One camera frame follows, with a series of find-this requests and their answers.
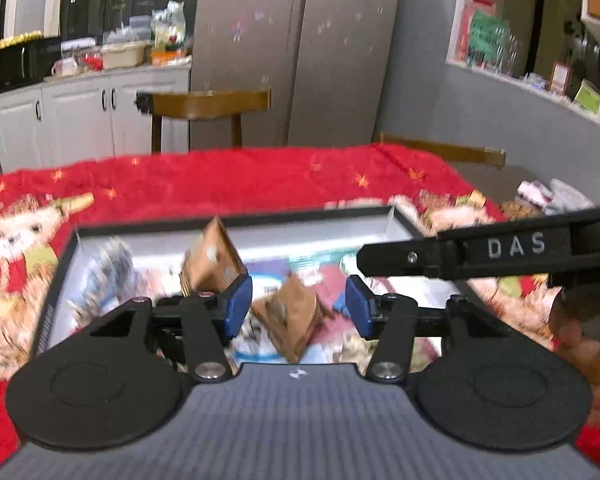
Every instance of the white cabinet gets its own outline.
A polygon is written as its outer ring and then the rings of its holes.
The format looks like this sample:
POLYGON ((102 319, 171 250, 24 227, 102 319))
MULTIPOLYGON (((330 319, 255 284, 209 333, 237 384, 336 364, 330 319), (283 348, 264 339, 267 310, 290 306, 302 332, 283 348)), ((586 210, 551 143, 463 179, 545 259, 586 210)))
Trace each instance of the white cabinet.
POLYGON ((4 173, 52 165, 44 119, 39 87, 0 95, 0 164, 4 173))
MULTIPOLYGON (((151 153, 151 117, 136 108, 136 92, 188 92, 188 68, 141 70, 112 78, 111 123, 116 156, 151 153)), ((162 121, 162 153, 189 151, 188 121, 162 121)))
POLYGON ((54 166, 114 156, 108 77, 42 87, 54 166))
MULTIPOLYGON (((2 170, 151 153, 151 118, 136 92, 188 92, 189 67, 133 68, 0 94, 2 170)), ((188 121, 163 120, 162 151, 189 150, 188 121)))

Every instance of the food package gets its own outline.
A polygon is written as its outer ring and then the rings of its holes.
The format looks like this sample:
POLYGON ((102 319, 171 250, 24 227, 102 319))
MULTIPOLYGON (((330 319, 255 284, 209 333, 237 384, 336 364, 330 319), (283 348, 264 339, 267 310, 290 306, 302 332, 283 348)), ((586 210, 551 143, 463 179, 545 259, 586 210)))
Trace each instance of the food package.
POLYGON ((164 10, 154 10, 151 28, 155 36, 155 48, 177 50, 184 45, 187 22, 184 2, 169 2, 164 10))
POLYGON ((315 291, 292 274, 274 294, 255 301, 251 312, 267 328, 279 354, 290 363, 298 363, 325 308, 315 291))
POLYGON ((216 217, 185 254, 180 274, 182 293, 188 296, 192 290, 222 292, 246 272, 222 221, 216 217))
POLYGON ((458 32, 457 47, 455 49, 455 59, 457 61, 466 60, 470 24, 476 10, 481 10, 481 12, 490 16, 495 16, 496 14, 496 6, 490 0, 468 0, 468 2, 464 4, 462 19, 460 20, 460 30, 458 32))
POLYGON ((470 22, 466 62, 469 65, 487 66, 496 62, 498 47, 507 37, 508 27, 481 10, 476 10, 470 22))

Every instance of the metal screw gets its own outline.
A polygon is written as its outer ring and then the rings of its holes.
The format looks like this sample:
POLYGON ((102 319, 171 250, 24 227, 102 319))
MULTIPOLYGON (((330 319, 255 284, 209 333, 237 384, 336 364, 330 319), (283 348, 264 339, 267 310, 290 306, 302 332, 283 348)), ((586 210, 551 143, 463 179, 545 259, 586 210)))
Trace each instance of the metal screw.
POLYGON ((224 375, 226 368, 215 361, 200 363, 195 367, 195 374, 203 379, 219 379, 224 375))
POLYGON ((373 365, 371 373, 384 380, 397 379, 402 375, 402 367, 397 363, 390 361, 383 361, 381 363, 373 365))

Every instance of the black circular pad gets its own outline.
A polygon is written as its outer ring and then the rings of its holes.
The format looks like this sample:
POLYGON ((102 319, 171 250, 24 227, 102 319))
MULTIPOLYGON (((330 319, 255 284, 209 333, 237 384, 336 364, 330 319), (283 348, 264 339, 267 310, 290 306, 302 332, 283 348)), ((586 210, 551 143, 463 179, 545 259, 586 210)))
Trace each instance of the black circular pad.
POLYGON ((450 436, 491 450, 529 452, 574 438, 592 396, 585 378, 518 338, 473 341, 420 373, 416 400, 450 436))
POLYGON ((168 362, 124 338, 87 338, 67 340, 14 375, 7 409, 24 437, 104 449, 150 433, 176 410, 181 387, 168 362))

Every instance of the human hand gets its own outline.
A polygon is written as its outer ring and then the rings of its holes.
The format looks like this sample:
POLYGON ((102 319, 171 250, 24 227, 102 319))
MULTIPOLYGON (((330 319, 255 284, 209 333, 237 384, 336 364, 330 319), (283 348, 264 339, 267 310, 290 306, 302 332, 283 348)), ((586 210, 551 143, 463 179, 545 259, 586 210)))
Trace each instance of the human hand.
POLYGON ((600 342, 582 334, 582 323, 570 317, 559 300, 548 320, 560 342, 556 353, 580 370, 593 390, 593 406, 586 423, 600 427, 600 342))

